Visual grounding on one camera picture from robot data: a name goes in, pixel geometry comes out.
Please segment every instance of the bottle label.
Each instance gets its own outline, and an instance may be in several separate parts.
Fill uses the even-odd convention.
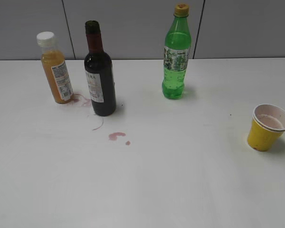
[[[64,101],[71,99],[71,95],[73,95],[73,89],[66,67],[65,61],[57,66],[52,66],[52,73],[55,78],[60,98]]]
[[[168,70],[182,71],[187,68],[190,47],[184,50],[174,50],[167,46],[164,49],[163,65]]]
[[[87,84],[89,85],[89,91],[91,99],[98,103],[104,103],[103,89],[101,87],[100,74],[93,74],[85,71]]]

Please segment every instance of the green soda bottle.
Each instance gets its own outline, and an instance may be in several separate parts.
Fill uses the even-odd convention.
[[[168,99],[180,98],[184,89],[191,46],[191,35],[187,23],[188,14],[187,4],[177,4],[174,10],[174,21],[166,35],[162,92]]]

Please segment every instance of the gray wall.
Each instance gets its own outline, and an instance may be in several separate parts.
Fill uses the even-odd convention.
[[[195,58],[285,57],[285,0],[206,0]]]
[[[113,59],[161,59],[177,0],[64,0],[76,58],[87,53],[85,22],[98,20],[105,51]],[[203,0],[190,0],[193,49]]]
[[[196,47],[195,58],[285,57],[285,0],[205,0],[202,10],[203,1],[187,1],[191,56]],[[36,35],[45,30],[57,35],[67,59],[83,59],[84,23],[90,19],[100,22],[104,48],[113,59],[162,58],[164,37],[179,1],[63,2],[0,0],[0,60],[39,59]]]
[[[0,60],[39,59],[42,31],[53,31],[66,58],[74,58],[61,0],[0,0]]]

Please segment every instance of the yellow paper cup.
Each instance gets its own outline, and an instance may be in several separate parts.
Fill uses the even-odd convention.
[[[283,132],[285,110],[272,104],[260,104],[253,111],[247,142],[255,150],[267,151]]]

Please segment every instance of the dark red wine bottle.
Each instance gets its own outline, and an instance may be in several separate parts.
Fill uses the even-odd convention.
[[[112,60],[104,52],[99,23],[89,20],[85,23],[85,29],[89,46],[89,54],[85,57],[85,74],[92,106],[97,115],[111,115],[116,109]]]

